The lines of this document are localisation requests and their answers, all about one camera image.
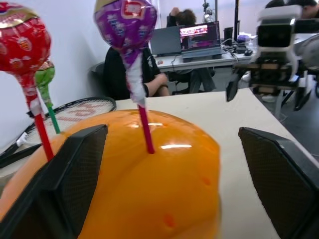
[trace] white table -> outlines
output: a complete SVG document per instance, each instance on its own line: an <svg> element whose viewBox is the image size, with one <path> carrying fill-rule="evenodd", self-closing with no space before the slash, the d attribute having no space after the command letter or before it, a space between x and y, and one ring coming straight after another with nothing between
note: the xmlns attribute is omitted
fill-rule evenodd
<svg viewBox="0 0 319 239"><path fill-rule="evenodd" d="M251 91L239 90L229 103L225 92L149 98L147 103L150 110L162 111L198 125L220 144L223 239L278 239L254 189L238 129L246 126L275 133L293 140L310 154ZM131 100L117 102L118 110L135 108L136 104Z"/></svg>
<svg viewBox="0 0 319 239"><path fill-rule="evenodd" d="M249 62L251 56L245 56L244 54L236 54L238 62ZM222 55L221 59L209 59L209 60L194 60L184 63L181 55L156 57L156 63L162 72L180 71L188 69L198 69L206 67L220 67L220 66L232 66L237 62L236 58L232 57L230 53Z"/></svg>

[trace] green lollipop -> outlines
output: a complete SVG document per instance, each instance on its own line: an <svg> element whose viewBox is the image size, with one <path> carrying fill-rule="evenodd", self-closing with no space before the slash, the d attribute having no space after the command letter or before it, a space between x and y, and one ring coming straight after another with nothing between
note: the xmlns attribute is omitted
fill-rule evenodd
<svg viewBox="0 0 319 239"><path fill-rule="evenodd" d="M52 81L55 74L55 68L51 60L48 58L43 65L35 73L35 83L39 89L41 97L48 108L54 129L56 133L60 133L58 122L56 121L52 102L49 94L49 83Z"/></svg>

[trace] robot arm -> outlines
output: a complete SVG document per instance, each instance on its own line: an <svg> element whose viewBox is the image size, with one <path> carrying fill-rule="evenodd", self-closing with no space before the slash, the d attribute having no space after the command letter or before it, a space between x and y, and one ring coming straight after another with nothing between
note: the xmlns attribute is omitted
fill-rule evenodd
<svg viewBox="0 0 319 239"><path fill-rule="evenodd" d="M226 90L227 101L234 99L238 83L247 71L254 94L277 96L281 90L291 90L297 91L296 105L305 101L307 83L294 79L295 75L303 76L306 71L306 75L319 74L319 35L303 42L297 51L294 43L296 33L319 31L319 20L300 20L301 13L297 5L267 8L260 13L257 52L250 63L233 66Z"/></svg>

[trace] person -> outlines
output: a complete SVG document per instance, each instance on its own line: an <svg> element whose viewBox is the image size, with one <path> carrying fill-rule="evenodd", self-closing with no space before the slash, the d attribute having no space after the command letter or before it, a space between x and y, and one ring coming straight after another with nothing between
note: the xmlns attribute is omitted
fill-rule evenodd
<svg viewBox="0 0 319 239"><path fill-rule="evenodd" d="M178 7L173 7L169 16L167 17L166 27L171 26L192 26L196 24L196 15L190 9L185 9L180 11ZM182 47L187 48L188 39L183 39L181 43ZM215 84L212 79L212 74L208 68L202 69L190 69L182 70L171 73L170 75L174 78L174 74L178 75L188 75L189 77L189 93L198 93L201 84L203 84L205 92L211 92L214 90Z"/></svg>
<svg viewBox="0 0 319 239"><path fill-rule="evenodd" d="M142 73L146 97L169 96L167 77L160 72L148 47L142 52ZM114 100L125 100L130 97L126 85L126 69L119 52L112 47L105 57L103 78L110 97Z"/></svg>
<svg viewBox="0 0 319 239"><path fill-rule="evenodd" d="M288 0L287 5L301 6L302 19L319 18L319 4L316 0Z"/></svg>
<svg viewBox="0 0 319 239"><path fill-rule="evenodd" d="M272 7L278 7L278 6L284 6L284 5L285 5L284 0L272 0L265 6L265 8L272 8Z"/></svg>

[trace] racket strings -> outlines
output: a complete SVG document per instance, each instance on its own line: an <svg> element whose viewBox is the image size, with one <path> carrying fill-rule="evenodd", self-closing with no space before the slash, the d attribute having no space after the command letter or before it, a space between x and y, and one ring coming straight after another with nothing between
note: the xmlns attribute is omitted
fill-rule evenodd
<svg viewBox="0 0 319 239"><path fill-rule="evenodd" d="M62 107L55 111L55 117L58 121L61 131L65 131L75 123L93 117L100 114L110 112L114 108L114 103L108 100L89 100L84 102L78 102ZM47 131L49 139L56 136L56 132L51 121L51 118L47 116L44 119L44 126ZM35 127L31 128L27 132L26 144L29 146L41 143L40 136Z"/></svg>

